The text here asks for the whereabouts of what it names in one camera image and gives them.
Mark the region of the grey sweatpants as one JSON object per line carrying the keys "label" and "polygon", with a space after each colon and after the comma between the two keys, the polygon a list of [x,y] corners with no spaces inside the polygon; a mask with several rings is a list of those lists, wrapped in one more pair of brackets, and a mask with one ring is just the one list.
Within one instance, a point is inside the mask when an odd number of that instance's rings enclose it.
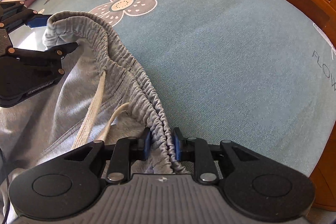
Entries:
{"label": "grey sweatpants", "polygon": [[186,173],[153,84],[107,21],[88,12],[58,12],[49,18],[42,42],[48,49],[79,46],[64,59],[58,84],[1,108],[1,166],[9,180],[90,141],[114,144],[144,128],[151,131],[151,154],[132,171]]}

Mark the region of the teal floral bed sheet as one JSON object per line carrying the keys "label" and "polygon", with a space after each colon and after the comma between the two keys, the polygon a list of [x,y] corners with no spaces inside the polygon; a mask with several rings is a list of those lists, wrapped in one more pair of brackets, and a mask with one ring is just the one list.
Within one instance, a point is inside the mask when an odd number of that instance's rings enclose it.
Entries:
{"label": "teal floral bed sheet", "polygon": [[11,177],[71,150],[99,84],[87,141],[152,133],[134,172],[172,173],[171,131],[230,139],[310,175],[335,122],[335,50],[285,0],[37,0],[42,48],[69,42],[56,86],[1,109]]}

